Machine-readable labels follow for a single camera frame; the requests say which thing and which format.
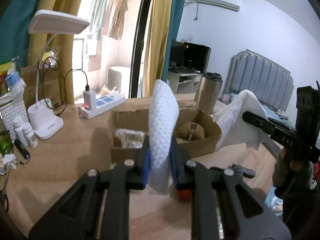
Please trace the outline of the brown knitted pouch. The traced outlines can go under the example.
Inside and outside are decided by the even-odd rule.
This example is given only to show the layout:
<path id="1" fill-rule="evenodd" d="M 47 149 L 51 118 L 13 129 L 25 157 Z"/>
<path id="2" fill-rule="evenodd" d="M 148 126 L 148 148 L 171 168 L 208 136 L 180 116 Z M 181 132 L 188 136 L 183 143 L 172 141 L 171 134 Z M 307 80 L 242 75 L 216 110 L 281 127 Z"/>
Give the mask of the brown knitted pouch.
<path id="1" fill-rule="evenodd" d="M 187 122 L 177 130 L 178 136 L 187 140 L 201 140 L 205 138 L 204 128 L 195 123 Z"/>

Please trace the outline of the white charger plug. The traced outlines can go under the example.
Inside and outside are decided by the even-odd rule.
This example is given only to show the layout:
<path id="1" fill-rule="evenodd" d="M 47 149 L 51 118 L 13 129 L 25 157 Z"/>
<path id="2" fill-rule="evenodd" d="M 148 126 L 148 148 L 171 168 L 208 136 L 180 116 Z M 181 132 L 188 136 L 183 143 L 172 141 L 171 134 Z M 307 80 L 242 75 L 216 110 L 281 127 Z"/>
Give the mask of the white charger plug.
<path id="1" fill-rule="evenodd" d="M 85 90 L 83 91 L 83 97 L 85 109 L 89 111 L 97 109 L 96 93 L 89 88 L 89 85 L 86 85 Z"/>

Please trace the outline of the hanging teal shirt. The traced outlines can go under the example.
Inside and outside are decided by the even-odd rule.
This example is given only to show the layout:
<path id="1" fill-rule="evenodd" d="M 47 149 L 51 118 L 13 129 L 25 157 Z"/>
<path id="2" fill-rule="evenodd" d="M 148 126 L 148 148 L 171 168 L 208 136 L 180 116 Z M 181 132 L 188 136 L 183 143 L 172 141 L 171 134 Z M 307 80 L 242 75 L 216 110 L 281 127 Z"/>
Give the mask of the hanging teal shirt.
<path id="1" fill-rule="evenodd" d="M 101 33 L 104 27 L 106 7 L 107 0 L 92 1 L 89 32 L 92 35 L 92 38 L 95 38 L 97 41 L 101 39 Z"/>

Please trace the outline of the red round object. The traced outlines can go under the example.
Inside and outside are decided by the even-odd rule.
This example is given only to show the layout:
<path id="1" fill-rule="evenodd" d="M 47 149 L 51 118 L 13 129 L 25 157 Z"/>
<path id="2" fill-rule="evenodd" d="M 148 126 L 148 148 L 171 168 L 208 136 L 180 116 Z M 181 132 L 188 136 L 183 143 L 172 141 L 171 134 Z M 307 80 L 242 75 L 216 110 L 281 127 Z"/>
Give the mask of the red round object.
<path id="1" fill-rule="evenodd" d="M 192 193 L 190 190 L 177 190 L 176 191 L 178 200 L 182 202 L 190 202 Z"/>

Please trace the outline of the grey dotted sock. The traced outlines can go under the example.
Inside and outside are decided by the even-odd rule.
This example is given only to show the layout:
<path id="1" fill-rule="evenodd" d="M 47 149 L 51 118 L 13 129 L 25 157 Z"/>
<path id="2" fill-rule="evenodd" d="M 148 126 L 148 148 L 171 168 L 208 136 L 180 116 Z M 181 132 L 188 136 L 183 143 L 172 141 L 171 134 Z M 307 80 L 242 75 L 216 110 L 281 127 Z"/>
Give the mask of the grey dotted sock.
<path id="1" fill-rule="evenodd" d="M 228 166 L 227 168 L 220 168 L 220 167 L 210 167 L 209 168 L 210 171 L 213 172 L 213 174 L 217 177 L 225 177 L 225 176 L 239 176 L 241 179 L 243 178 L 249 178 L 252 179 L 256 176 L 256 172 L 252 169 L 243 167 L 241 165 L 238 164 L 233 164 L 231 166 Z"/>

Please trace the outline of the black monitor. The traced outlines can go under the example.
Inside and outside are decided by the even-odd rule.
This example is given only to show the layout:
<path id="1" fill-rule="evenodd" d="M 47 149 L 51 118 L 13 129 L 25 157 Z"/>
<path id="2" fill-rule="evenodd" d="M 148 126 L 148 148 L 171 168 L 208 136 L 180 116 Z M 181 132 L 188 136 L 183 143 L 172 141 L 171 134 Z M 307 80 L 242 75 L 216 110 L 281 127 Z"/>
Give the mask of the black monitor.
<path id="1" fill-rule="evenodd" d="M 169 71 L 176 74 L 204 73 L 207 70 L 211 48 L 189 42 L 172 40 Z"/>

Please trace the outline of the white dotted cloth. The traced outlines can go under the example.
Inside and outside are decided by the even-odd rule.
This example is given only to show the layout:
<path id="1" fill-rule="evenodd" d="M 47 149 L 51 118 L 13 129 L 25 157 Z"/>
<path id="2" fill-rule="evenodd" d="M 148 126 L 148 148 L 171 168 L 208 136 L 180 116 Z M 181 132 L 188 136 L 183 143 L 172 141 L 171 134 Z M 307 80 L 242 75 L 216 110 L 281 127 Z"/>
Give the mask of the white dotted cloth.
<path id="1" fill-rule="evenodd" d="M 149 108 L 150 179 L 154 194 L 168 194 L 169 152 L 179 107 L 169 85 L 157 80 Z"/>

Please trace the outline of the white power strip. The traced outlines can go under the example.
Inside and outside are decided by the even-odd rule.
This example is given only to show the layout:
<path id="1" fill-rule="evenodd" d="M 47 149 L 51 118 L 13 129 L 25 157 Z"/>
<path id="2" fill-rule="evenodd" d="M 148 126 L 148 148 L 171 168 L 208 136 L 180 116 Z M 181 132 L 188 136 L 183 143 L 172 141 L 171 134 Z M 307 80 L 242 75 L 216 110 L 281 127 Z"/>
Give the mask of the white power strip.
<path id="1" fill-rule="evenodd" d="M 96 100 L 96 109 L 89 110 L 84 105 L 78 106 L 79 116 L 84 119 L 92 119 L 102 113 L 124 104 L 126 98 L 122 94 L 113 93 L 102 96 Z"/>

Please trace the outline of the white air conditioner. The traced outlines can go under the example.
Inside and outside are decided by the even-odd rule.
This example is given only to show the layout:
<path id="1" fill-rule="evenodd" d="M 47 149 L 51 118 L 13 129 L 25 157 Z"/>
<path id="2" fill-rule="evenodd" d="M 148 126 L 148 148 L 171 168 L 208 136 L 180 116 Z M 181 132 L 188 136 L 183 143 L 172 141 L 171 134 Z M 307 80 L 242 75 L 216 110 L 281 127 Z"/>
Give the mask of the white air conditioner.
<path id="1" fill-rule="evenodd" d="M 242 5 L 242 0 L 187 0 L 185 5 L 193 3 L 207 4 L 232 11 L 239 11 Z"/>

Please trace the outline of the black marker pen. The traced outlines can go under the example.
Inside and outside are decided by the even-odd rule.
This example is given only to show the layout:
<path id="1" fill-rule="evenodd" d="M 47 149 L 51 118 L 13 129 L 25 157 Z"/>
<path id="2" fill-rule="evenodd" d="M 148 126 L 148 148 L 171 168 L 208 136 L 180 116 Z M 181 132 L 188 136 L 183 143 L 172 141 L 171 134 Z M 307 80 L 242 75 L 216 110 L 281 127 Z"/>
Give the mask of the black marker pen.
<path id="1" fill-rule="evenodd" d="M 16 146 L 16 148 L 18 149 L 18 151 L 24 157 L 25 160 L 30 159 L 30 153 L 25 149 L 23 144 L 18 139 L 15 139 L 14 145 Z"/>

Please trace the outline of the grey padded headboard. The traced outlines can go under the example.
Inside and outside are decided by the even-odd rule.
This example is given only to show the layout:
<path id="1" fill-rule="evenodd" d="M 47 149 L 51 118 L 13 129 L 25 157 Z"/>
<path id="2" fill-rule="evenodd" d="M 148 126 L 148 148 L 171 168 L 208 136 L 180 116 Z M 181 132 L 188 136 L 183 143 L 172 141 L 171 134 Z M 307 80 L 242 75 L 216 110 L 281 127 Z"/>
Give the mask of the grey padded headboard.
<path id="1" fill-rule="evenodd" d="M 294 85 L 291 72 L 249 49 L 231 59 L 223 94 L 250 90 L 258 101 L 273 111 L 286 111 Z"/>

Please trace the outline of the white paper towel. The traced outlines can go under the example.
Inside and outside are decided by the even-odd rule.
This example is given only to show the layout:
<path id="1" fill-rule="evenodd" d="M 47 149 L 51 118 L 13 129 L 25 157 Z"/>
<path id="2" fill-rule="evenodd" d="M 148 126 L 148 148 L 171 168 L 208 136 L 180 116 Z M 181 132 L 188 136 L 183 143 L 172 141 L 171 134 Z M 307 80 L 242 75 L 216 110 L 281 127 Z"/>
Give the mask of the white paper towel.
<path id="1" fill-rule="evenodd" d="M 246 111 L 267 118 L 256 96 L 247 89 L 241 91 L 233 102 L 213 115 L 213 122 L 221 130 L 221 138 L 216 144 L 217 151 L 225 146 L 242 143 L 245 143 L 247 148 L 257 150 L 262 142 L 268 140 L 265 132 L 242 119 L 242 114 Z"/>

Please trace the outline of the white desk lamp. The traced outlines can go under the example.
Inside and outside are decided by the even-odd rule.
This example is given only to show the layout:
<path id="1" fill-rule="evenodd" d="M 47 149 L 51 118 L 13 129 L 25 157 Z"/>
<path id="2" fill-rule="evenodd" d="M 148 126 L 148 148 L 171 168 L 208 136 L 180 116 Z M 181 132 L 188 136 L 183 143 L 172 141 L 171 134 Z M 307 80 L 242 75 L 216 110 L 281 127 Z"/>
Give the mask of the white desk lamp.
<path id="1" fill-rule="evenodd" d="M 41 140 L 51 138 L 64 125 L 63 119 L 54 113 L 54 104 L 49 98 L 46 98 L 53 91 L 50 89 L 47 93 L 45 92 L 49 74 L 54 74 L 55 79 L 58 79 L 60 75 L 60 63 L 57 54 L 52 50 L 49 51 L 48 46 L 57 34 L 79 34 L 88 26 L 89 22 L 83 18 L 46 9 L 35 12 L 29 23 L 29 34 L 50 35 L 36 64 L 35 103 L 27 110 L 32 129 Z"/>

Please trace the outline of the steel travel mug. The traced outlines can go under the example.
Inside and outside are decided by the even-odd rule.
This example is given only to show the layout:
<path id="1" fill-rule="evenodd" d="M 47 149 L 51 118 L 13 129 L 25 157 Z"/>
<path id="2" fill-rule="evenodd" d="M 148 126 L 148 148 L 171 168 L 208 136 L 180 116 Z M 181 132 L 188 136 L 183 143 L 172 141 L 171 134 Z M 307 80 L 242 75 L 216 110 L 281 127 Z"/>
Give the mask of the steel travel mug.
<path id="1" fill-rule="evenodd" d="M 202 74 L 199 88 L 195 95 L 196 109 L 211 115 L 217 102 L 221 87 L 222 76 L 218 73 Z"/>

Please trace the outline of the white pill bottle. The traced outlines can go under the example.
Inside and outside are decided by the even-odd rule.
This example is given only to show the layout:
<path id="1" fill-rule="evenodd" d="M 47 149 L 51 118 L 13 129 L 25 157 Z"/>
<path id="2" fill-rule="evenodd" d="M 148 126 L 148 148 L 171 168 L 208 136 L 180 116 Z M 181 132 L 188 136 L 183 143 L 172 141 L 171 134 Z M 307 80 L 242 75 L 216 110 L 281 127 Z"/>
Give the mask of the white pill bottle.
<path id="1" fill-rule="evenodd" d="M 22 131 L 24 134 L 24 137 L 28 143 L 28 145 L 31 148 L 35 148 L 38 145 L 37 137 L 32 129 L 32 126 L 30 123 L 26 122 L 22 126 Z"/>
<path id="2" fill-rule="evenodd" d="M 21 142 L 21 144 L 26 147 L 28 146 L 28 143 L 24 137 L 22 126 L 24 124 L 23 119 L 20 115 L 17 115 L 13 119 L 14 129 L 16 133 L 16 138 Z"/>

